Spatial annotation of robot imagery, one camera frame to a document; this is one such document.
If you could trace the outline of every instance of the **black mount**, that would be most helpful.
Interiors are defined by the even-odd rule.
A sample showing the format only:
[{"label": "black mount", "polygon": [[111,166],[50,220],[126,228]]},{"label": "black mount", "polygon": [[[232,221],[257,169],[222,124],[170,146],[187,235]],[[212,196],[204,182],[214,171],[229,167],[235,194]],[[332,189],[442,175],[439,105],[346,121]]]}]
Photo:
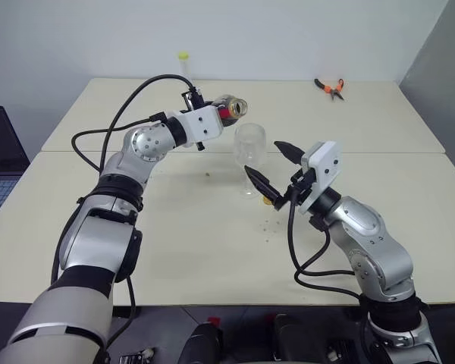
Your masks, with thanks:
[{"label": "black mount", "polygon": [[[287,142],[277,141],[275,145],[289,161],[296,165],[301,164],[302,155],[304,154],[303,150]],[[281,195],[261,172],[247,165],[244,166],[244,170],[248,178],[253,182],[254,187],[271,202],[276,210],[281,209],[290,201],[294,193],[297,194],[297,204],[301,205],[312,192],[310,187],[316,181],[315,170],[313,168],[310,168],[306,173],[303,173],[303,169],[301,168],[291,176],[291,184],[288,185],[284,195]]]},{"label": "black mount", "polygon": [[[189,109],[189,111],[197,110],[198,108],[203,108],[206,106],[206,102],[204,102],[204,98],[202,97],[200,91],[196,87],[190,87],[189,91],[182,94],[184,98],[185,105]],[[201,151],[204,150],[204,144],[202,142],[196,143],[197,150]]]}]

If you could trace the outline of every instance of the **small tube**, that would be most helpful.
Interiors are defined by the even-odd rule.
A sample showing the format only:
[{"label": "small tube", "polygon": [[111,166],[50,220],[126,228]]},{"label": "small tube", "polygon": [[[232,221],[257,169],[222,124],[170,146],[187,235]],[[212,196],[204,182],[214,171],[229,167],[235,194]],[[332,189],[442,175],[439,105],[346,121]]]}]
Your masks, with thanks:
[{"label": "small tube", "polygon": [[182,51],[178,54],[179,63],[180,63],[180,73],[182,76],[187,78],[190,82],[192,82],[192,77],[190,75],[190,67],[189,67],[189,53]]}]

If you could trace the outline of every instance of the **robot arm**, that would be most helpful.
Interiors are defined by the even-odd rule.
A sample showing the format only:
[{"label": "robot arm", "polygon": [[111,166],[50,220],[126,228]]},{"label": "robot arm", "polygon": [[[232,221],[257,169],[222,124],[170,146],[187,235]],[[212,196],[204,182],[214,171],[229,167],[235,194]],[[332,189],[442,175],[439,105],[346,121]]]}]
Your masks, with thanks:
[{"label": "robot arm", "polygon": [[152,169],[178,146],[203,149],[203,141],[246,113],[242,99],[222,96],[208,104],[197,92],[184,94],[189,111],[161,113],[158,123],[127,132],[122,150],[78,200],[64,228],[61,277],[29,308],[0,352],[0,364],[107,362],[112,286],[135,269],[142,240],[135,223]]},{"label": "robot arm", "polygon": [[299,212],[315,216],[319,230],[327,228],[344,251],[362,290],[361,302],[377,342],[375,362],[441,363],[428,322],[419,311],[408,252],[387,232],[382,217],[370,206],[330,188],[340,173],[340,150],[335,142],[317,143],[303,152],[285,142],[275,142],[282,154],[301,169],[282,196],[269,180],[249,167],[255,187],[278,210],[295,193]]}]

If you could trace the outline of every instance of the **yellow cap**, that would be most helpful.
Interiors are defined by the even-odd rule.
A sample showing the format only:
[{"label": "yellow cap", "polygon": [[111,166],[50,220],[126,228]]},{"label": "yellow cap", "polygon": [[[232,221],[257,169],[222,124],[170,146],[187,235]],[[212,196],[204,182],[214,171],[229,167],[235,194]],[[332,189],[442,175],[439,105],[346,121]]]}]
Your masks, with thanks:
[{"label": "yellow cap", "polygon": [[181,59],[182,61],[186,61],[187,59],[189,59],[189,53],[185,51],[179,52],[179,59]]},{"label": "yellow cap", "polygon": [[265,205],[273,205],[271,203],[271,201],[268,199],[268,197],[266,197],[266,196],[263,196],[263,202],[265,203]]}]

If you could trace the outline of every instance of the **wine glass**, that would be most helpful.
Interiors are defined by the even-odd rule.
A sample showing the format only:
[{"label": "wine glass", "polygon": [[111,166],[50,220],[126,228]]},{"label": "wine glass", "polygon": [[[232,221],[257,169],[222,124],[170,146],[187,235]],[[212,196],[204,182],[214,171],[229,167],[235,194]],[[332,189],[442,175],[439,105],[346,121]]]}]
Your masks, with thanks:
[{"label": "wine glass", "polygon": [[246,198],[254,197],[258,191],[244,172],[244,166],[259,168],[266,158],[266,132],[261,125],[240,125],[234,132],[234,159],[243,169],[244,182],[240,191]]}]

